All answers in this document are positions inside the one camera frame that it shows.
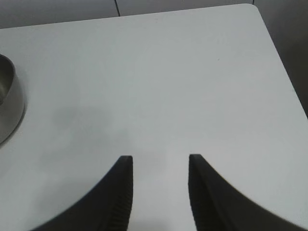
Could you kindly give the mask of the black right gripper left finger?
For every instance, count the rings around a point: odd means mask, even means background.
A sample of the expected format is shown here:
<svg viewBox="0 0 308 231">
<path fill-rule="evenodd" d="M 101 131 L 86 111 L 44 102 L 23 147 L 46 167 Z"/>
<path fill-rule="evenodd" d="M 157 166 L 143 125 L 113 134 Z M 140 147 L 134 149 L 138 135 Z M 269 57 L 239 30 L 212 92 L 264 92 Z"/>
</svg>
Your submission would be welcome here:
<svg viewBox="0 0 308 231">
<path fill-rule="evenodd" d="M 126 231 L 133 202 L 133 158 L 118 158 L 107 174 L 67 210 L 37 231 Z"/>
</svg>

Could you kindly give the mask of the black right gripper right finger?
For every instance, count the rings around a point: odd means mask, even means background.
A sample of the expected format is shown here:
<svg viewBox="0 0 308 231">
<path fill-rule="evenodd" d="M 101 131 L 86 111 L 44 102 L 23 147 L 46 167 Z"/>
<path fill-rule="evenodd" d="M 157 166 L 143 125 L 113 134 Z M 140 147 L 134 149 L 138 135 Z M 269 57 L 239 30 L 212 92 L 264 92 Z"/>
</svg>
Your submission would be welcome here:
<svg viewBox="0 0 308 231">
<path fill-rule="evenodd" d="M 189 156 L 189 199 L 198 231 L 301 231 L 230 185 L 200 155 Z"/>
</svg>

